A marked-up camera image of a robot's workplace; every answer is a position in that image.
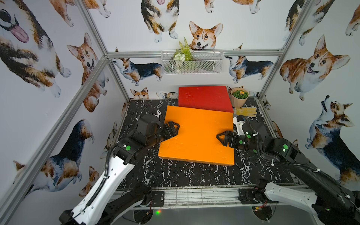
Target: potted plant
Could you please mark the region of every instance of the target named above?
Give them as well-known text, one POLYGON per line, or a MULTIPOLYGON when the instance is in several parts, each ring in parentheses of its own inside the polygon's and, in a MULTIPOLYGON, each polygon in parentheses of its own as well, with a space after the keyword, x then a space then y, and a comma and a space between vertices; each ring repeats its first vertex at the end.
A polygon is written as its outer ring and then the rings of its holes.
POLYGON ((233 88, 230 95, 231 105, 234 108, 240 108, 245 104, 248 97, 249 92, 247 90, 240 87, 233 88))

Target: corgi tongue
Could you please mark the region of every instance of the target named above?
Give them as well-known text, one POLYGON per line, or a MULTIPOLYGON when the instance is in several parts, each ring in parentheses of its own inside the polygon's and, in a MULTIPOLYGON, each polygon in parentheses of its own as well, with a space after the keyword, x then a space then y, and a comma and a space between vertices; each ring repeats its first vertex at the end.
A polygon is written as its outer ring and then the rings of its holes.
POLYGON ((10 32, 21 42, 26 43, 29 41, 29 36, 27 36, 27 33, 19 25, 11 28, 10 32))

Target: dog illustration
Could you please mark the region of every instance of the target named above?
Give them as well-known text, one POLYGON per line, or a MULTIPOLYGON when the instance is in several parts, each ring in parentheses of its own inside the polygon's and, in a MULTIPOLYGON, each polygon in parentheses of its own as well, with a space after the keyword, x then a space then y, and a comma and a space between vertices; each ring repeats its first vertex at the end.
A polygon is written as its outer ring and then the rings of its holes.
POLYGON ((156 95, 161 99, 179 98, 179 94, 176 92, 166 93, 166 92, 159 91, 159 92, 156 92, 156 95))
POLYGON ((300 92, 300 99, 305 100, 305 93, 314 89, 335 69, 345 66, 350 60, 348 55, 333 55, 327 48, 325 36, 319 39, 314 55, 309 59, 290 59, 280 68, 284 81, 290 83, 289 93, 300 92))
POLYGON ((17 171, 16 176, 14 178, 14 182, 13 182, 13 183, 15 183, 15 181, 19 178, 20 174, 25 170, 26 165, 20 164, 15 160, 13 162, 14 162, 14 165, 15 165, 15 168, 17 171))
POLYGON ((79 166, 85 140, 88 138, 94 143, 90 124, 82 119, 75 124, 61 151, 45 162, 26 195, 36 190, 57 192, 66 188, 71 181, 75 184, 76 178, 81 181, 82 173, 79 166))
MULTIPOLYGON (((67 6, 75 5, 74 0, 50 0, 50 3, 53 5, 54 9, 58 14, 63 18, 63 20, 70 26, 73 27, 74 23, 71 22, 71 18, 67 14, 67 6)), ((106 0, 85 0, 86 7, 88 9, 97 9, 101 15, 105 18, 110 16, 110 12, 105 8, 106 0)))
POLYGON ((310 127, 310 139, 307 149, 316 148, 332 165, 340 170, 340 181, 343 185, 360 182, 360 162, 349 150, 340 137, 343 126, 353 127, 354 124, 344 113, 352 103, 341 104, 326 96, 321 102, 321 115, 310 127))
POLYGON ((114 122, 114 126, 108 136, 108 140, 106 141, 106 145, 104 147, 104 151, 100 156, 100 159, 104 159, 106 158, 106 155, 108 154, 108 150, 110 149, 110 147, 113 145, 115 136, 116 136, 116 132, 117 132, 117 122, 114 122))
POLYGON ((11 72, 41 91, 48 87, 55 98, 61 89, 55 82, 58 72, 69 77, 53 42, 22 0, 0 1, 0 58, 11 72))
POLYGON ((95 185, 96 181, 99 179, 99 173, 92 167, 89 167, 89 182, 86 186, 80 191, 79 196, 85 197, 92 187, 95 185))
MULTIPOLYGON (((212 13, 214 8, 214 1, 215 0, 205 0, 205 9, 208 13, 212 13)), ((248 5, 250 7, 250 13, 254 14, 259 11, 259 2, 261 0, 233 0, 233 2, 239 4, 239 5, 248 5)))
POLYGON ((152 75, 157 76, 161 81, 162 78, 162 65, 159 63, 135 64, 129 58, 125 59, 112 59, 112 62, 119 68, 120 73, 135 86, 139 85, 139 81, 152 75))
POLYGON ((150 33, 154 32, 156 43, 161 41, 161 34, 165 31, 169 31, 171 38, 178 38, 175 26, 179 12, 179 0, 141 1, 141 14, 150 33))
POLYGON ((248 77, 260 73, 262 80, 271 71, 270 68, 273 66, 273 62, 260 61, 252 62, 246 59, 246 56, 226 56, 230 60, 229 73, 234 77, 234 84, 238 83, 241 78, 248 77))
POLYGON ((352 31, 357 31, 359 24, 360 24, 360 5, 355 10, 354 16, 352 17, 352 19, 349 22, 349 25, 347 26, 347 29, 345 32, 346 35, 352 36, 352 31))
POLYGON ((135 91, 130 89, 131 93, 134 95, 132 99, 149 99, 148 88, 144 88, 142 91, 135 91))
POLYGON ((214 49, 216 45, 216 38, 224 28, 222 23, 214 26, 211 29, 203 29, 190 21, 191 35, 194 37, 192 43, 189 45, 191 49, 214 49))
MULTIPOLYGON (((79 47, 72 45, 67 45, 67 47, 71 54, 73 54, 82 63, 84 73, 82 74, 81 85, 83 85, 98 62, 98 58, 91 47, 90 36, 85 33, 84 43, 79 47)), ((99 104, 100 94, 106 95, 107 91, 104 88, 105 82, 108 81, 109 78, 105 77, 104 73, 101 73, 90 92, 87 94, 84 100, 84 106, 89 112, 93 112, 95 107, 99 104)))
MULTIPOLYGON (((315 6, 311 9, 310 18, 305 22, 302 27, 302 35, 299 39, 299 43, 301 46, 305 44, 305 37, 313 30, 313 28, 320 23, 324 16, 329 11, 331 5, 335 0, 316 0, 315 6)), ((286 19, 286 27, 285 30, 288 30, 288 34, 285 35, 284 41, 287 40, 292 28, 297 21, 297 18, 301 12, 301 9, 304 5, 305 0, 296 0, 292 7, 289 10, 288 17, 286 19)))

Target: black marble tabletop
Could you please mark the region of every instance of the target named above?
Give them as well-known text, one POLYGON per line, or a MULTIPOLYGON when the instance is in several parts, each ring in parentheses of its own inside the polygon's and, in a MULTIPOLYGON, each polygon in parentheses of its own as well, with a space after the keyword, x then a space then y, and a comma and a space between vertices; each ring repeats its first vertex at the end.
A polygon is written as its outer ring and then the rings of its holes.
MULTIPOLYGON (((177 99, 155 100, 132 100, 121 129, 120 137, 124 138, 135 125, 135 119, 146 104, 166 114, 168 105, 177 106, 177 99)), ((258 105, 254 98, 248 98, 243 107, 258 105)), ((259 110, 254 118, 258 122, 265 123, 259 110)), ((203 163, 192 163, 177 160, 161 159, 158 157, 159 144, 148 150, 143 162, 135 165, 134 169, 120 184, 120 189, 131 189, 137 183, 144 182, 150 187, 168 188, 184 186, 219 186, 219 185, 242 185, 255 184, 259 178, 265 178, 275 183, 293 183, 289 172, 282 168, 273 167, 261 161, 258 157, 252 157, 252 152, 241 150, 235 151, 234 166, 219 166, 203 163)))

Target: plant pot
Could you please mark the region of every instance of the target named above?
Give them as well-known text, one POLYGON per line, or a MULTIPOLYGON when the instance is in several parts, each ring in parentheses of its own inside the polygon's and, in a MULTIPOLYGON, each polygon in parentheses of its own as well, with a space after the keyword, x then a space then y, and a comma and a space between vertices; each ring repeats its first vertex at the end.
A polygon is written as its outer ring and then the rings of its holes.
POLYGON ((244 99, 235 98, 235 97, 233 96, 233 93, 234 93, 235 91, 238 91, 238 90, 240 90, 240 91, 246 91, 247 93, 249 93, 247 90, 245 90, 245 89, 243 89, 243 88, 240 88, 240 87, 233 88, 232 91, 231 91, 231 94, 230 94, 230 101, 231 101, 231 105, 232 105, 234 108, 241 108, 241 107, 245 104, 246 100, 248 99, 248 98, 244 98, 244 99))

